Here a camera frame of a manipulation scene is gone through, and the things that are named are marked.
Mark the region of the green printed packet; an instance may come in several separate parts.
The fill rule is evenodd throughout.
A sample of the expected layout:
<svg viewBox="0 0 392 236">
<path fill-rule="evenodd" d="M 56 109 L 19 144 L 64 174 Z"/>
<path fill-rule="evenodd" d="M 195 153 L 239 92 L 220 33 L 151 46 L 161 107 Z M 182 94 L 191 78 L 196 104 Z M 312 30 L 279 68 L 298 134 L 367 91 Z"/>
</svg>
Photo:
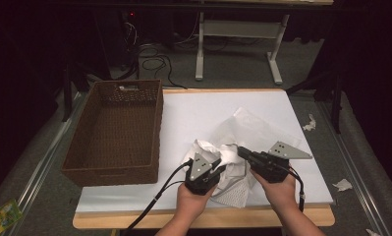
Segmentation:
<svg viewBox="0 0 392 236">
<path fill-rule="evenodd" d="M 10 200 L 0 206 L 0 234 L 18 222 L 22 216 L 23 214 L 15 200 Z"/>
</svg>

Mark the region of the white metal desk frame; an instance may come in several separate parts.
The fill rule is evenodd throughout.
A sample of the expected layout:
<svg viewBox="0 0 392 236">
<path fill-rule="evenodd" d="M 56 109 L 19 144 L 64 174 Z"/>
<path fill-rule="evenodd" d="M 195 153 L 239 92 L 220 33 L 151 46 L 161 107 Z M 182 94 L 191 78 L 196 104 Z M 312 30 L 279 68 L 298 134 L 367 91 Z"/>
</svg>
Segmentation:
<svg viewBox="0 0 392 236">
<path fill-rule="evenodd" d="M 256 7 L 323 7 L 331 6 L 334 0 L 199 0 L 201 5 L 207 3 L 250 4 Z M 282 85 L 283 80 L 277 65 L 276 57 L 287 28 L 290 14 L 283 14 L 278 20 L 259 22 L 257 20 L 206 20 L 204 12 L 198 13 L 198 47 L 196 55 L 197 81 L 203 80 L 204 72 L 204 39 L 207 36 L 241 37 L 256 39 L 273 39 L 274 46 L 265 53 L 272 79 L 275 85 Z"/>
</svg>

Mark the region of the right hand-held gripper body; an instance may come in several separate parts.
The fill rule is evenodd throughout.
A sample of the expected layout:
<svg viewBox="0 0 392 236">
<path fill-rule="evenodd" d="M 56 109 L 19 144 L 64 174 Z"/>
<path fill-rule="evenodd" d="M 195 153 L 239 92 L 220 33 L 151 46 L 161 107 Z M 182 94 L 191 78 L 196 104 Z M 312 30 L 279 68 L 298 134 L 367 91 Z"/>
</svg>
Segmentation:
<svg viewBox="0 0 392 236">
<path fill-rule="evenodd" d="M 269 183 L 281 183 L 291 173 L 291 159 L 311 159 L 312 155 L 283 142 L 276 142 L 268 151 L 252 156 L 251 169 Z"/>
</svg>

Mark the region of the person's left hand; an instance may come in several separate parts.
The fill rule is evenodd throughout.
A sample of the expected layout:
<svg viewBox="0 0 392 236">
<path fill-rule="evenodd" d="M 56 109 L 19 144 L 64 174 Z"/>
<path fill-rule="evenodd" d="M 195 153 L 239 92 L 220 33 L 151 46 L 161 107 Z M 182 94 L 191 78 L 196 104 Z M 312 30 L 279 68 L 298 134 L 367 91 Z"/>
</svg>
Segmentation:
<svg viewBox="0 0 392 236">
<path fill-rule="evenodd" d="M 215 189 L 216 187 L 213 187 L 205 195 L 196 195 L 185 184 L 182 184 L 177 192 L 177 203 L 173 221 L 181 227 L 189 228 L 204 212 L 206 204 Z"/>
</svg>

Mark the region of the black metal stand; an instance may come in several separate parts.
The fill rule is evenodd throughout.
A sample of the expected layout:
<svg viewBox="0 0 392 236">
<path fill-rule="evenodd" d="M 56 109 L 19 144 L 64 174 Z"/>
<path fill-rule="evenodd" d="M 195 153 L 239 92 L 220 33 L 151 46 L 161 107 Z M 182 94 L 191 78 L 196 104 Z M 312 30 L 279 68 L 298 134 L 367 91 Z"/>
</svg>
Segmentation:
<svg viewBox="0 0 392 236">
<path fill-rule="evenodd" d="M 302 81 L 288 89 L 288 95 L 303 89 L 314 89 L 315 101 L 330 101 L 330 122 L 337 134 L 340 134 L 340 111 L 342 95 L 342 79 L 339 73 L 326 71 Z"/>
<path fill-rule="evenodd" d="M 72 87 L 79 92 L 89 90 L 85 70 L 79 63 L 68 63 L 63 70 L 64 122 L 71 117 L 73 109 Z"/>
</svg>

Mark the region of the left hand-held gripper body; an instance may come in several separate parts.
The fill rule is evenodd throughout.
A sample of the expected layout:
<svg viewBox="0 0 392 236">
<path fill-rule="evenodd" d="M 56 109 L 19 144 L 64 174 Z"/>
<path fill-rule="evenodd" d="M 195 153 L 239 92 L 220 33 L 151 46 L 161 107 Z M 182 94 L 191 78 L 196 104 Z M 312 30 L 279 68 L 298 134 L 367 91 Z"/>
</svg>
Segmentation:
<svg viewBox="0 0 392 236">
<path fill-rule="evenodd" d="M 211 167 L 211 163 L 200 153 L 196 153 L 192 159 L 189 170 L 186 172 L 185 185 L 196 195 L 205 195 L 210 189 L 220 181 L 221 173 L 216 168 Z"/>
</svg>

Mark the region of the brown woven basket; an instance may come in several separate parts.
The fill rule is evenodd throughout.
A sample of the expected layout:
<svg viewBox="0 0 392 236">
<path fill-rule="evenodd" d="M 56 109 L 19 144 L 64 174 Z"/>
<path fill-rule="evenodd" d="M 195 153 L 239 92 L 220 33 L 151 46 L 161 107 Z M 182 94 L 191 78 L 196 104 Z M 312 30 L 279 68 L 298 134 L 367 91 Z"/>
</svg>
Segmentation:
<svg viewBox="0 0 392 236">
<path fill-rule="evenodd" d="M 95 83 L 62 173 L 80 187 L 157 182 L 162 112 L 158 80 Z"/>
</svg>

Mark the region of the person's right hand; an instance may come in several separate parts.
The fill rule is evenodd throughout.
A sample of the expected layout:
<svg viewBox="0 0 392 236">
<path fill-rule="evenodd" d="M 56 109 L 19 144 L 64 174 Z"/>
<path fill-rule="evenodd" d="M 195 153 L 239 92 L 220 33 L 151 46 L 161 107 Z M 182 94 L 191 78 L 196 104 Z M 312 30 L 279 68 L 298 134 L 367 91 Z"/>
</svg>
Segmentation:
<svg viewBox="0 0 392 236">
<path fill-rule="evenodd" d="M 278 215 L 293 216 L 299 210 L 295 199 L 296 180 L 293 176 L 287 176 L 281 183 L 269 183 L 253 170 L 252 175 L 260 183 L 266 198 Z"/>
</svg>

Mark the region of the white cloth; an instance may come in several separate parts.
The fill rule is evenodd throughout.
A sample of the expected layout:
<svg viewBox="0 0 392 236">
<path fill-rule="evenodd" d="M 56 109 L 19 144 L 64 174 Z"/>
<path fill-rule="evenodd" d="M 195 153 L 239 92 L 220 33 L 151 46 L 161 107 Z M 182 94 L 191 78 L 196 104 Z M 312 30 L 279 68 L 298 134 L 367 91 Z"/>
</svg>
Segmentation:
<svg viewBox="0 0 392 236">
<path fill-rule="evenodd" d="M 242 177 L 246 175 L 246 162 L 238 156 L 237 147 L 234 144 L 215 146 L 207 141 L 195 140 L 184 155 L 182 162 L 193 159 L 196 153 L 200 153 L 209 162 L 221 158 L 220 166 L 226 165 L 226 176 Z"/>
</svg>

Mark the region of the metal floor rail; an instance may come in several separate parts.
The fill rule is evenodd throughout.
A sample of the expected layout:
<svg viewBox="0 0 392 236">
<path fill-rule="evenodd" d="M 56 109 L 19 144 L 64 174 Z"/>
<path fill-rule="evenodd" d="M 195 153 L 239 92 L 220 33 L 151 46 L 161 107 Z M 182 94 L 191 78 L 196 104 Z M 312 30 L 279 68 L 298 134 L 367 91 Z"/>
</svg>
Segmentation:
<svg viewBox="0 0 392 236">
<path fill-rule="evenodd" d="M 351 153 L 348 151 L 344 139 L 332 125 L 330 110 L 327 104 L 324 102 L 317 102 L 316 106 L 321 113 L 326 126 L 330 130 L 330 134 L 334 139 L 337 148 L 340 150 L 340 157 L 342 159 L 345 171 L 347 172 L 349 181 L 353 186 L 353 189 L 359 199 L 360 205 L 364 210 L 370 226 L 381 236 L 391 236 L 390 230 L 388 229 L 384 218 L 379 212 L 379 207 L 377 206 L 375 199 L 364 182 L 358 166 L 352 160 Z"/>
<path fill-rule="evenodd" d="M 74 235 L 73 217 L 81 189 L 61 173 L 69 142 L 84 105 L 85 94 L 75 92 L 71 116 L 56 114 L 41 128 L 23 153 L 22 161 L 11 173 L 18 178 L 17 203 L 22 218 L 3 236 Z"/>
</svg>

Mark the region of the white table cover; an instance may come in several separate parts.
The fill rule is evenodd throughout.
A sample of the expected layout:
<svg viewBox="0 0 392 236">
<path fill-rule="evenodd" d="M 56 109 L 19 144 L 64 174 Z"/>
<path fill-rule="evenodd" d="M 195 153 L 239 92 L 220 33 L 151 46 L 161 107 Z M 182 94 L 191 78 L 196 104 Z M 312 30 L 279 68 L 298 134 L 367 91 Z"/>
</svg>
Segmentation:
<svg viewBox="0 0 392 236">
<path fill-rule="evenodd" d="M 161 123 L 159 179 L 156 184 L 84 187 L 77 213 L 143 210 L 161 189 L 195 140 L 207 141 L 214 130 L 243 107 L 267 123 L 301 140 L 295 147 L 312 152 L 292 104 L 283 90 L 179 92 L 164 95 Z M 315 159 L 292 159 L 290 164 L 305 184 L 307 205 L 330 204 L 329 193 Z M 266 206 L 268 200 L 256 182 L 246 207 Z M 214 202 L 209 207 L 231 207 Z"/>
</svg>

